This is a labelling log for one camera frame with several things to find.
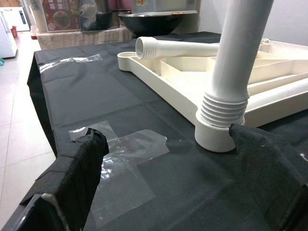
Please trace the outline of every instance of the white appliance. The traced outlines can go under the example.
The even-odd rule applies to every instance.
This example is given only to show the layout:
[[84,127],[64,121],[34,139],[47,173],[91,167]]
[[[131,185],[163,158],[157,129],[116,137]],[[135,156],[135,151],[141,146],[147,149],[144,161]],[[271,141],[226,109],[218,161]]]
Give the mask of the white appliance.
[[15,57],[17,45],[11,30],[0,12],[0,58]]
[[9,28],[16,26],[17,31],[29,31],[30,27],[22,7],[0,7],[0,11],[9,25]]

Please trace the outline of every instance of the white wall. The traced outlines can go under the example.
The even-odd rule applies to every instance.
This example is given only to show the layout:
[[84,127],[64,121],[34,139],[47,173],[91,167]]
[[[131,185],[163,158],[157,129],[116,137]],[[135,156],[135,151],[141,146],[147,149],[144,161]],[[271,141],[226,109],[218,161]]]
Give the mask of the white wall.
[[[221,33],[229,0],[201,0],[198,31]],[[308,0],[274,0],[265,38],[308,46]]]

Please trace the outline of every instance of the stainless steel bowl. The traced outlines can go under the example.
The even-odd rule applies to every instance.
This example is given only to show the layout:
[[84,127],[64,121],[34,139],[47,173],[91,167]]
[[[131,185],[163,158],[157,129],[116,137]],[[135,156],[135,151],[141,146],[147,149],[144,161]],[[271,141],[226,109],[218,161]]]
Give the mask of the stainless steel bowl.
[[182,13],[131,14],[120,13],[126,28],[136,36],[170,34],[181,22]]

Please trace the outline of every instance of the tiled floor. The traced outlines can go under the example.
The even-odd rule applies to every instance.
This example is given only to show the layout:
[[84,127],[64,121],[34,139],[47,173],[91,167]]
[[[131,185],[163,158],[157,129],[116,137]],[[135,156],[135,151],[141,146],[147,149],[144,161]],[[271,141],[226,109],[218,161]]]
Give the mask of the tiled floor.
[[0,66],[0,229],[55,160],[26,84],[39,43],[29,32],[18,33],[16,42],[17,56]]

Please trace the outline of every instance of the transparent packing tape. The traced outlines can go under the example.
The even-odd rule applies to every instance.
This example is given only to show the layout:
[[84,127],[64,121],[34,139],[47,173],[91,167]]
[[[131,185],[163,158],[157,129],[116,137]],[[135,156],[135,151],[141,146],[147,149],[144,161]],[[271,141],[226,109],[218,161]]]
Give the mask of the transparent packing tape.
[[101,181],[91,206],[99,229],[155,197],[137,165],[166,154],[169,149],[167,138],[152,130],[118,138],[108,121],[69,131],[71,140],[83,136],[88,128],[106,136],[110,152],[104,157]]
[[95,55],[92,55],[90,57],[70,57],[70,58],[67,58],[67,59],[58,60],[56,62],[44,64],[44,65],[39,67],[39,72],[43,73],[44,71],[46,71],[50,68],[53,68],[57,65],[64,64],[64,63],[70,63],[70,62],[87,63],[87,62],[100,61],[100,60],[103,60],[100,54],[95,54]]

